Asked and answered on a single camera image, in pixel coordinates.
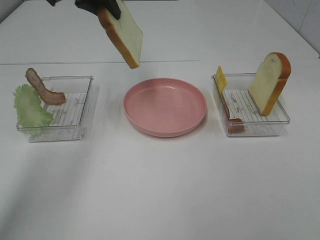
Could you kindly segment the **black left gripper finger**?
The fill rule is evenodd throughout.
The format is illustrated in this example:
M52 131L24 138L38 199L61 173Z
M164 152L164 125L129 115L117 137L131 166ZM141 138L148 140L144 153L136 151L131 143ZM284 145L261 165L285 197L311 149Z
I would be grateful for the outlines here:
M106 8L116 20L121 18L121 10L116 0L106 0Z
M77 8L97 14L99 9L99 3L96 0L75 0L74 4Z

